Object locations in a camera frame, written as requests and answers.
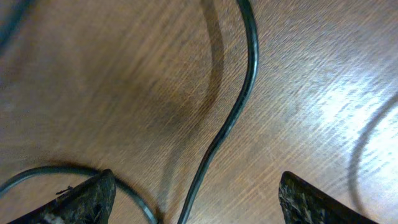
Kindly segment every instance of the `brown wooden surface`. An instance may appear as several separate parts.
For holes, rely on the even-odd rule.
[[[252,5],[257,84],[189,223],[283,223],[285,170],[397,223],[397,1]],[[64,161],[110,168],[175,223],[246,59],[234,1],[39,1],[0,55],[0,182]],[[0,223],[82,180],[24,182],[0,199]],[[118,192],[110,223],[144,222]]]

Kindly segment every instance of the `glossy surface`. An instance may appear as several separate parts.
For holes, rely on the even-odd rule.
[[[60,161],[110,168],[175,223],[246,69],[237,5],[212,2],[39,2],[0,57],[0,181]],[[285,170],[398,222],[398,4],[252,6],[257,84],[188,222],[282,223]],[[0,223],[83,179],[28,180],[0,199]],[[144,221],[118,192],[110,223]]]

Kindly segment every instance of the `wooden surface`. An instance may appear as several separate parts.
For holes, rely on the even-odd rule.
[[[257,83],[189,223],[283,223],[285,170],[397,223],[397,1],[252,5]],[[39,1],[0,56],[0,182],[61,162],[110,168],[175,223],[246,59],[234,1]],[[0,223],[84,179],[25,181],[0,199]],[[118,192],[110,223],[144,222]]]

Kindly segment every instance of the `curved cable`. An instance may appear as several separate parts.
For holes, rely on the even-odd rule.
[[[236,100],[234,106],[232,107],[231,112],[229,113],[226,121],[224,122],[221,129],[218,131],[216,137],[211,142],[209,148],[207,149],[203,159],[200,162],[199,168],[193,181],[191,183],[190,189],[188,191],[187,197],[184,202],[184,206],[182,208],[180,218],[178,219],[178,224],[185,224],[188,220],[190,211],[192,209],[193,202],[195,201],[195,197],[199,191],[201,183],[203,182],[203,178],[205,177],[206,171],[209,168],[211,161],[213,160],[215,154],[220,148],[221,144],[224,142],[228,134],[231,132],[232,127],[235,125],[236,120],[241,114],[244,105],[246,104],[249,95],[254,86],[254,81],[257,75],[257,65],[259,60],[259,46],[258,46],[258,38],[257,38],[257,28],[256,21],[253,15],[253,11],[248,0],[237,0],[239,5],[242,18],[244,21],[244,26],[246,30],[246,38],[248,42],[248,67],[246,70],[246,78],[243,83],[243,87],[241,92],[239,93],[238,99]],[[17,15],[16,17],[12,17],[12,19],[6,24],[5,27],[1,29],[0,32],[0,51],[5,46],[7,41],[10,39],[11,34],[17,29],[17,24],[21,20],[23,12],[26,11],[26,8],[16,9]],[[31,177],[35,177],[38,175],[45,174],[80,174],[92,176],[100,173],[100,171],[89,168],[89,167],[80,167],[80,166],[44,166],[29,169],[27,171],[21,172],[20,174],[15,175],[2,185],[0,185],[0,198],[12,187],[21,183],[22,181],[29,179]],[[149,206],[145,203],[144,199],[142,199],[138,193],[128,186],[122,180],[116,178],[116,185],[125,193],[128,194],[137,204],[141,207],[148,221],[152,224],[161,223],[160,219],[154,215],[154,212],[149,208]]]
[[[180,218],[178,219],[178,224],[185,224],[187,222],[193,202],[195,201],[195,197],[199,191],[201,183],[203,182],[206,171],[208,170],[209,165],[213,160],[215,154],[217,153],[218,149],[220,148],[221,144],[231,132],[232,127],[235,125],[236,120],[241,114],[244,105],[249,98],[251,90],[253,89],[254,81],[256,79],[257,65],[259,60],[259,46],[256,21],[254,19],[253,11],[251,9],[249,1],[237,0],[237,2],[241,10],[244,26],[246,29],[246,38],[248,42],[248,68],[246,70],[246,78],[244,79],[242,90],[239,93],[238,99],[232,107],[231,112],[229,112],[226,121],[224,122],[221,129],[218,131],[214,140],[211,142],[209,148],[203,156],[203,159],[200,162],[197,173],[193,178],[191,187],[188,191],[188,195],[185,199]]]

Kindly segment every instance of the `wooden table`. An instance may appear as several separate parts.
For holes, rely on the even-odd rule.
[[[285,170],[397,223],[397,1],[251,2],[257,83],[188,223],[283,223]],[[38,1],[0,55],[0,182],[62,162],[110,168],[176,223],[246,53],[234,1]],[[0,223],[84,179],[25,181],[0,200]],[[110,223],[144,222],[118,192]]]

